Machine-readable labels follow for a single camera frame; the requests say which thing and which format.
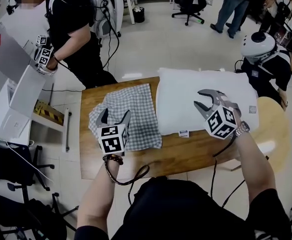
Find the white cushion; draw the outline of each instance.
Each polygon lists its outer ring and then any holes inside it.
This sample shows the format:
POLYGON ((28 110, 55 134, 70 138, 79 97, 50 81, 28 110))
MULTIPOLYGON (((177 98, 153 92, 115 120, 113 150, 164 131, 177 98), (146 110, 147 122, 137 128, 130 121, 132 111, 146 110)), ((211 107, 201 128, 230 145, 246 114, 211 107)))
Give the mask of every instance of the white cushion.
POLYGON ((161 135, 204 129, 205 119, 195 108, 194 101, 211 107, 212 100, 198 94, 202 89, 225 93, 230 101, 239 105, 241 119, 248 123, 251 130, 259 127, 257 95, 249 84, 247 74, 161 68, 159 77, 156 113, 161 135), (249 113, 250 106, 255 106, 257 112, 249 113))

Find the trash can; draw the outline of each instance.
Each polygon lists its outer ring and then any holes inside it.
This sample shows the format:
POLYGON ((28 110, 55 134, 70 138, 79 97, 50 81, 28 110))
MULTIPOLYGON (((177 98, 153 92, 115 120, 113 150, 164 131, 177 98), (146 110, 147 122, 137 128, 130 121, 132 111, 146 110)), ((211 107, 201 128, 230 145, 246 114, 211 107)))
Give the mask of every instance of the trash can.
POLYGON ((145 21, 145 8, 144 7, 135 7, 132 10, 135 18, 135 22, 142 23, 145 21))

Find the wristwatch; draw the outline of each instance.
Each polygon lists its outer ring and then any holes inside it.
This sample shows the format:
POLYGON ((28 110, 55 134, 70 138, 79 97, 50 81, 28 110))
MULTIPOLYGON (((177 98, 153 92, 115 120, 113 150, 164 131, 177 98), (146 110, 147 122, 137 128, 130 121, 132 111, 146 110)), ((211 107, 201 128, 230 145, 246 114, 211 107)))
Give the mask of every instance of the wristwatch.
POLYGON ((242 121, 241 122, 241 125, 230 135, 230 138, 231 139, 236 139, 241 134, 243 134, 243 133, 249 133, 249 132, 250 132, 249 125, 245 121, 242 121))

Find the gray and white gingham fabric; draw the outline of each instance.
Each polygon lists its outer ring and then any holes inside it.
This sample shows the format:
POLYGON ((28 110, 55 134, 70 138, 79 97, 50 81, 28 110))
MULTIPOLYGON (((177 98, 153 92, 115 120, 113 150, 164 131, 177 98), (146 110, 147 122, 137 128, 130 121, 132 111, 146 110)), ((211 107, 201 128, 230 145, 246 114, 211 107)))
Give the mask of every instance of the gray and white gingham fabric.
POLYGON ((88 127, 96 138, 98 138, 96 120, 106 108, 108 108, 108 124, 110 125, 120 122, 127 110, 131 111, 126 151, 161 148, 162 138, 158 131, 157 117, 148 83, 114 91, 105 96, 104 101, 89 114, 88 127))

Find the tiled floor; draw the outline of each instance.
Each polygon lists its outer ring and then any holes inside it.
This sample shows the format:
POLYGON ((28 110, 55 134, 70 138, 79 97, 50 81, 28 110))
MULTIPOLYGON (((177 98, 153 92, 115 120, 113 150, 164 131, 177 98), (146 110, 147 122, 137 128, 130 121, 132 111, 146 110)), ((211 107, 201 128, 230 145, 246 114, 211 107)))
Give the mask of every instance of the tiled floor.
MULTIPOLYGON (((215 23, 223 0, 214 0, 213 6, 207 6, 201 16, 206 20, 204 25, 191 20, 188 27, 184 25, 183 18, 171 18, 172 5, 168 2, 143 3, 146 21, 144 23, 130 24, 129 16, 124 17, 122 37, 118 52, 110 61, 109 71, 115 75, 119 82, 138 78, 157 76, 160 67, 193 70, 234 70, 234 64, 241 58, 240 43, 246 34, 258 30, 259 26, 249 18, 246 20, 235 39, 230 39, 226 31, 218 34, 209 28, 215 23)), ((116 47, 115 38, 111 40, 111 53, 116 47)), ((101 51, 103 62, 108 58, 108 40, 103 43, 101 51)), ((65 68, 60 68, 55 74, 56 90, 82 90, 82 84, 65 68)), ((292 86, 288 88, 289 107, 287 117, 290 120, 292 144, 292 86)), ((55 169, 46 169, 44 173, 54 182, 47 182, 51 192, 44 191, 41 186, 29 187, 29 196, 37 198, 48 204, 51 202, 52 192, 60 193, 60 203, 65 209, 71 209, 79 202, 91 183, 91 180, 81 179, 79 164, 79 92, 55 92, 52 106, 58 110, 69 108, 72 112, 69 126, 69 146, 67 154, 61 152, 61 136, 53 130, 33 123, 31 139, 37 145, 43 146, 42 163, 55 165, 55 169)), ((214 198, 221 204, 230 192, 242 181, 241 170, 229 172, 222 169, 226 164, 220 165, 217 170, 214 198)), ((190 180, 199 184, 206 191, 210 190, 213 169, 206 168, 185 172, 172 177, 190 180)), ((147 179, 139 180, 133 188, 133 193, 147 179)), ((286 212, 292 207, 292 147, 285 167, 276 173, 279 196, 286 212)), ((129 207, 127 193, 129 186, 116 186, 113 207, 108 218, 110 237, 123 222, 125 212, 129 207)), ((0 181, 0 195, 13 200, 22 201, 21 192, 10 192, 5 181, 0 181)), ((248 194, 245 185, 241 186, 231 197, 226 208, 236 215, 245 218, 248 213, 248 194)), ((68 220, 75 225, 75 216, 68 220)), ((73 239, 73 232, 68 232, 68 238, 73 239)))

